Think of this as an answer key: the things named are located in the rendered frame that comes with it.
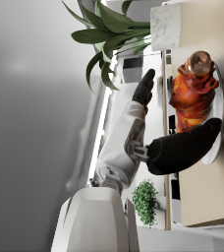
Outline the white round plate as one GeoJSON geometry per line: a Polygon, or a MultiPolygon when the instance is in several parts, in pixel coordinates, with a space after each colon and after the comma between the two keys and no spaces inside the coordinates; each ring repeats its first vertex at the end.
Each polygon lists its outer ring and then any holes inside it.
{"type": "Polygon", "coordinates": [[[222,120],[221,130],[212,145],[212,148],[209,152],[201,159],[201,162],[204,164],[212,164],[218,156],[220,147],[224,141],[224,82],[221,77],[220,70],[217,65],[214,65],[213,77],[216,81],[219,82],[219,87],[215,90],[215,97],[212,102],[212,108],[208,115],[210,118],[219,118],[222,120]]]}

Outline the roasted drumstick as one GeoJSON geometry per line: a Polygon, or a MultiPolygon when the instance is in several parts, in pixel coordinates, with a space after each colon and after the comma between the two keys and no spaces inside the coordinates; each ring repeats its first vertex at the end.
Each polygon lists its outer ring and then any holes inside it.
{"type": "Polygon", "coordinates": [[[177,114],[177,133],[188,132],[209,115],[219,86],[213,77],[214,71],[214,62],[205,51],[193,53],[178,68],[178,75],[171,83],[169,100],[177,114]]]}

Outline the beige kitchen counter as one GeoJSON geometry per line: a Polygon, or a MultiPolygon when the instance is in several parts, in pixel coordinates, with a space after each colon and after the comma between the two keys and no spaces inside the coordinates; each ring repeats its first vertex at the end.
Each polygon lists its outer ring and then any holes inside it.
{"type": "MultiPolygon", "coordinates": [[[[224,0],[181,2],[181,36],[171,51],[173,73],[196,51],[205,51],[224,80],[224,0]]],[[[188,161],[211,149],[224,120],[213,118],[188,133],[173,137],[175,160],[188,161]]],[[[216,160],[197,162],[179,173],[182,225],[198,227],[224,223],[224,143],[216,160]]]]}

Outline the small bushy green plant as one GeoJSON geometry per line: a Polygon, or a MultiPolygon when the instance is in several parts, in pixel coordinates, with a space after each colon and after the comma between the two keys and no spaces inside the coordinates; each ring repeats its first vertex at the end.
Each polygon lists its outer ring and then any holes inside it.
{"type": "Polygon", "coordinates": [[[142,181],[133,192],[133,203],[145,228],[156,225],[157,194],[150,179],[142,181]]]}

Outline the large-leaf potted plant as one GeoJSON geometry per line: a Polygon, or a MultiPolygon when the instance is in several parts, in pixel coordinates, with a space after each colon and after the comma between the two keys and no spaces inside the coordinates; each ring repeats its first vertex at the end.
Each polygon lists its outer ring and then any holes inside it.
{"type": "Polygon", "coordinates": [[[150,22],[136,22],[127,17],[127,11],[132,1],[123,2],[122,13],[111,10],[103,5],[101,0],[96,0],[94,12],[81,5],[86,19],[81,18],[63,2],[67,11],[76,20],[87,26],[86,30],[74,31],[71,34],[72,39],[78,43],[99,46],[98,52],[90,59],[85,69],[85,79],[89,88],[91,88],[91,71],[98,64],[102,83],[111,90],[116,90],[109,77],[109,74],[113,73],[110,68],[112,58],[121,53],[122,47],[129,44],[132,46],[134,54],[143,52],[149,46],[149,42],[145,42],[145,38],[150,35],[150,22]]]}

